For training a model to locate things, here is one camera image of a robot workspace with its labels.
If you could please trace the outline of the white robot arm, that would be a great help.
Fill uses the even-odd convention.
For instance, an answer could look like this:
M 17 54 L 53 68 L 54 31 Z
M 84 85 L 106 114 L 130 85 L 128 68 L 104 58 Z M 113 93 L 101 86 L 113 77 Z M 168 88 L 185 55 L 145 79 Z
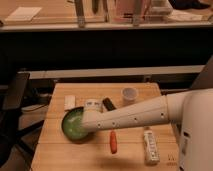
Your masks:
M 118 108 L 105 113 L 85 109 L 82 127 L 88 132 L 168 124 L 173 121 L 166 96 Z

